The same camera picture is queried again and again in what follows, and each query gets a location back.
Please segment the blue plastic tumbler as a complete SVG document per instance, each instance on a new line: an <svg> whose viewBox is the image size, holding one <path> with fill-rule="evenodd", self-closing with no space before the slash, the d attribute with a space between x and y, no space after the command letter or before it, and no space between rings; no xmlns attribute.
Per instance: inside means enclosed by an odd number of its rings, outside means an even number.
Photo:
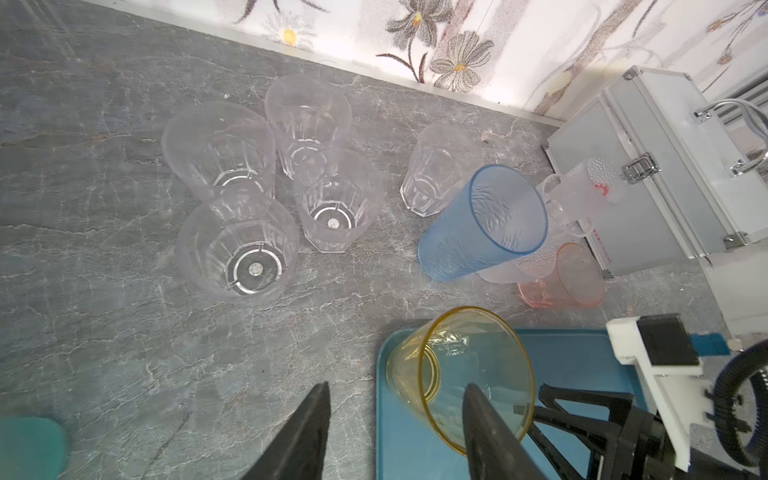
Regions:
<svg viewBox="0 0 768 480"><path fill-rule="evenodd" d="M431 279L453 281L536 252L547 231L535 186L509 166L486 165L422 235L418 260Z"/></svg>

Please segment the yellow plastic tumbler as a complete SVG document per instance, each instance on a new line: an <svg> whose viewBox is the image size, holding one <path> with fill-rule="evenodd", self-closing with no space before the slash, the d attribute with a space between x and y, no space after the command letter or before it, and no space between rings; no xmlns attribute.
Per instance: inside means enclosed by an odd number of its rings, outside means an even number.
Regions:
<svg viewBox="0 0 768 480"><path fill-rule="evenodd" d="M514 437L527 434L535 407L534 369L519 335L495 313L453 308L409 334L389 354L390 391L464 455L465 389L474 384Z"/></svg>

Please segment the teal plastic tray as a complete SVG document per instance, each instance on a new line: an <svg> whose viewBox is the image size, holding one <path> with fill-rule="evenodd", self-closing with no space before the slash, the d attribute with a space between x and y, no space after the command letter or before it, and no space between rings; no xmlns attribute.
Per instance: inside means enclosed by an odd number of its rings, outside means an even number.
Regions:
<svg viewBox="0 0 768 480"><path fill-rule="evenodd" d="M402 328L382 344L377 359L377 479L467 479L467 459L456 453L426 420L397 398L386 382L386 363L396 346L416 329ZM536 385L629 393L648 408L633 367L620 364L604 330L520 329Z"/></svg>

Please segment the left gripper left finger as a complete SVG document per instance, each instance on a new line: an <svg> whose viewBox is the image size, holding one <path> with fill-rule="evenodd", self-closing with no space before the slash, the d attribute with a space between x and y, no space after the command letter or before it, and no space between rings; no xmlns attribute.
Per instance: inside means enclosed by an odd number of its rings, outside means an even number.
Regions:
<svg viewBox="0 0 768 480"><path fill-rule="evenodd" d="M321 479L330 418L329 384L318 383L242 479Z"/></svg>

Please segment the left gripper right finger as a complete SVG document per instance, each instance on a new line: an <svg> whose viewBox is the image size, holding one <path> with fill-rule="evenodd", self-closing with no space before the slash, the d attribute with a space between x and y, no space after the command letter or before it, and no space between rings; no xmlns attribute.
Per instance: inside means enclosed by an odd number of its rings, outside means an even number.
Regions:
<svg viewBox="0 0 768 480"><path fill-rule="evenodd" d="M520 440L472 383L464 392L462 422L471 479L545 479Z"/></svg>

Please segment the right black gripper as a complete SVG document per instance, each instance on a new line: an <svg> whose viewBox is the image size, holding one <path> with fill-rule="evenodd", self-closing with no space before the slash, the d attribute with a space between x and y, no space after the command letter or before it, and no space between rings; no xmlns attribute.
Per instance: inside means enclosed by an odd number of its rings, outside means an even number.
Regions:
<svg viewBox="0 0 768 480"><path fill-rule="evenodd" d="M675 466L677 455L657 414L634 405L629 393L553 387L539 389L527 437L561 479L756 479L693 449L689 467ZM574 437L588 451L581 475L539 428L546 425Z"/></svg>

